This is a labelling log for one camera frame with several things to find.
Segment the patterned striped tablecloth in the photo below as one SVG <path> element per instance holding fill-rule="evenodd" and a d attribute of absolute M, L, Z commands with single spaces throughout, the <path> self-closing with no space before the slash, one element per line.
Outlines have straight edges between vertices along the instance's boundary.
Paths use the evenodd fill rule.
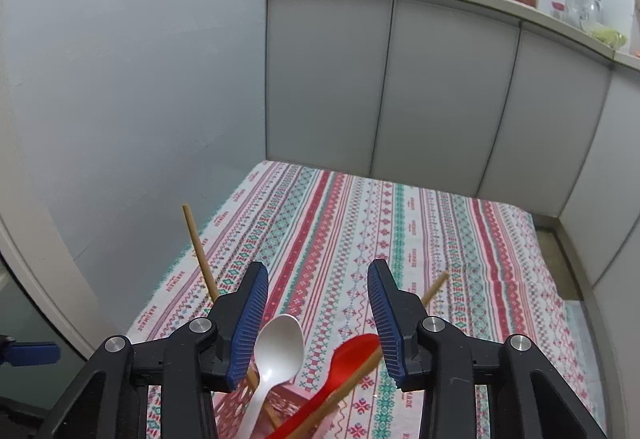
<path fill-rule="evenodd" d="M 207 221 L 201 239 L 222 293 L 260 261 L 270 282 L 265 314 L 299 321 L 304 364 L 269 396 L 283 415 L 320 389 L 341 343 L 373 331 L 367 269 L 376 259 L 418 295 L 447 273 L 432 315 L 497 343 L 529 336 L 592 415 L 603 415 L 572 309 L 544 262 L 533 218 L 518 207 L 265 161 Z"/>

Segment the glass jar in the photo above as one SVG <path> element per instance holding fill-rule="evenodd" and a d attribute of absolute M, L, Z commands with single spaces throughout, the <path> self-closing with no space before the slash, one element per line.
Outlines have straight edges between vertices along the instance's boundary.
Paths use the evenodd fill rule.
<path fill-rule="evenodd" d="M 582 0 L 580 26 L 584 32 L 595 29 L 602 22 L 601 0 Z"/>

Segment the grey kitchen cabinets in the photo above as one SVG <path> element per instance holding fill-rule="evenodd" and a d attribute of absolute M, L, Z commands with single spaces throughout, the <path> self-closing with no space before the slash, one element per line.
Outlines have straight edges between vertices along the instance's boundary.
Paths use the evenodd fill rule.
<path fill-rule="evenodd" d="M 266 0 L 272 158 L 553 218 L 639 275 L 639 61 L 511 0 Z"/>

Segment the white plastic spoon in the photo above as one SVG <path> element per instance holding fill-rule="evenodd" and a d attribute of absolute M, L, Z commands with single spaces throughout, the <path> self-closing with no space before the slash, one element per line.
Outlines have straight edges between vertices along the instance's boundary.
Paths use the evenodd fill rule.
<path fill-rule="evenodd" d="M 237 438 L 250 437 L 268 393 L 297 375 L 304 355 L 302 328 L 292 315 L 278 315 L 262 328 L 254 347 L 259 381 L 246 407 Z"/>

